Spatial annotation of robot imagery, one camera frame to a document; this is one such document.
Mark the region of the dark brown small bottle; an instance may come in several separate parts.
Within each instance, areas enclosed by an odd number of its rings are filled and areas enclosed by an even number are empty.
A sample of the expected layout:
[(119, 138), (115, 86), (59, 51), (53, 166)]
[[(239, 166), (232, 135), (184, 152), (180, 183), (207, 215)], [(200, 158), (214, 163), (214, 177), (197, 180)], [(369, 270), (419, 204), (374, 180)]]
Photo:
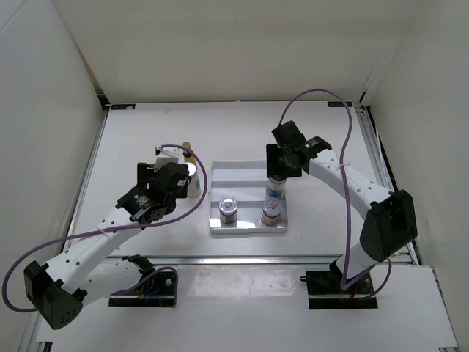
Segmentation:
[(190, 162), (192, 164), (196, 163), (196, 159), (193, 157), (193, 154), (191, 152), (191, 144), (190, 142), (183, 142), (182, 146), (184, 147), (183, 150), (183, 158), (185, 162)]

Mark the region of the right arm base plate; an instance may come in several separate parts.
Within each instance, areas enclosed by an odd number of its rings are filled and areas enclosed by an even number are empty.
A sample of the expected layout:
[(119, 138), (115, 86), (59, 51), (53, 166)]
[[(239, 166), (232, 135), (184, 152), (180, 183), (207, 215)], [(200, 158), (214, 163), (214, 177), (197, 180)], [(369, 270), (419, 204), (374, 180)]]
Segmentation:
[(299, 280), (306, 284), (310, 310), (377, 309), (377, 299), (370, 274), (347, 290), (331, 271), (307, 271)]

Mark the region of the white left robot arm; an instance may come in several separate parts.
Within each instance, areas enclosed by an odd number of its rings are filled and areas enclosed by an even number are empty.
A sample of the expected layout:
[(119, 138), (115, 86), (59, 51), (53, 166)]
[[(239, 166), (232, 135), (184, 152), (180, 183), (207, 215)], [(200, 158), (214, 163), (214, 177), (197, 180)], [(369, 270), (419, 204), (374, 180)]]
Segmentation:
[(186, 197), (190, 179), (187, 165), (167, 163), (154, 176), (137, 182), (101, 221), (104, 227), (136, 224), (137, 228), (99, 231), (43, 265), (34, 261), (26, 266), (26, 296), (52, 329), (66, 326), (81, 311), (90, 290), (80, 285), (113, 251), (112, 246), (118, 247), (140, 233), (143, 225), (171, 213), (176, 198)]

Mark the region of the blue-label salt shaker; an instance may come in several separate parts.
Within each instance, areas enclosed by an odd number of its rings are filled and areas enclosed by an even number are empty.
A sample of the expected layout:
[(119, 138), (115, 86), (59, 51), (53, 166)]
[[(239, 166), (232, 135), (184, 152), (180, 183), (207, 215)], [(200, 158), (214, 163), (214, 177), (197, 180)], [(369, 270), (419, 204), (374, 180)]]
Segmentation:
[(265, 196), (267, 198), (276, 198), (280, 200), (285, 199), (285, 185), (287, 183), (287, 179), (275, 179), (275, 178), (268, 178), (267, 184), (265, 188)]

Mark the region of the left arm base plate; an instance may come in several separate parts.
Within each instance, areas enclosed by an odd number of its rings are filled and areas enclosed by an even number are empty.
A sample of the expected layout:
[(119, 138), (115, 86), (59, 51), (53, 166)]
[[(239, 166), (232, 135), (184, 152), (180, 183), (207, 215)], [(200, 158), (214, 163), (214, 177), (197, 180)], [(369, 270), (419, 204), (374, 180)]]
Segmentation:
[(179, 276), (177, 269), (156, 268), (140, 255), (124, 257), (123, 261), (136, 265), (141, 282), (133, 289), (115, 293), (108, 298), (109, 307), (175, 308)]

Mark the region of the blue-label bead shaker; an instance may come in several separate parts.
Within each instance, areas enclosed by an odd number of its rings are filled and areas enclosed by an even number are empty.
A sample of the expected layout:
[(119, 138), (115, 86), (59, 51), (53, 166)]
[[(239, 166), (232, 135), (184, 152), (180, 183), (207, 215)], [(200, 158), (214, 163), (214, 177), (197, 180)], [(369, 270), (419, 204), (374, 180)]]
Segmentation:
[(197, 166), (192, 162), (185, 162), (184, 165), (188, 167), (189, 178), (190, 178), (190, 181), (187, 187), (187, 197), (197, 198), (200, 196), (202, 192)]

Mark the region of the white-lid pinkish spice jar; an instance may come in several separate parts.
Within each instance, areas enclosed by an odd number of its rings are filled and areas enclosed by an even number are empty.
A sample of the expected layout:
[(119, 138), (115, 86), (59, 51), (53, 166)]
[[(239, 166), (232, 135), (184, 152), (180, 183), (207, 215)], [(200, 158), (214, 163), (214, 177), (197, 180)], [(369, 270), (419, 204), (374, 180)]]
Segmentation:
[(283, 203), (276, 198), (266, 199), (262, 206), (261, 222), (268, 227), (278, 224), (283, 211)]

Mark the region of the white-lid dark spice jar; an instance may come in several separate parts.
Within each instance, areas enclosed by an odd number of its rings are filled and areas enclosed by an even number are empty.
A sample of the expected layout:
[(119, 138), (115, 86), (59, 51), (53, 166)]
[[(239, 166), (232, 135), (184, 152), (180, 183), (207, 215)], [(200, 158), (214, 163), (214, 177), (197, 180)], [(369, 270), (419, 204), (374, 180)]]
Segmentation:
[(224, 197), (218, 204), (219, 219), (222, 224), (233, 224), (237, 221), (238, 204), (234, 197)]

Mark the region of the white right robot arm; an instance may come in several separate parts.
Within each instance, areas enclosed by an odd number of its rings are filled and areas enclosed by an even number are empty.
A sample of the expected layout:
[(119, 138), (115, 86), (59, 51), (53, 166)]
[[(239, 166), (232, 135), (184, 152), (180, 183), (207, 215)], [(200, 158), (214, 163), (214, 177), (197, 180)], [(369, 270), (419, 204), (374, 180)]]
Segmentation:
[(356, 244), (346, 237), (345, 253), (330, 265), (329, 284), (346, 293), (366, 272), (387, 260), (417, 237), (412, 196), (405, 190), (379, 186), (350, 165), (342, 163), (332, 146), (316, 136), (311, 139), (293, 121), (273, 129), (273, 144), (266, 146), (267, 176), (283, 181), (303, 173), (321, 180), (356, 210), (363, 227)]

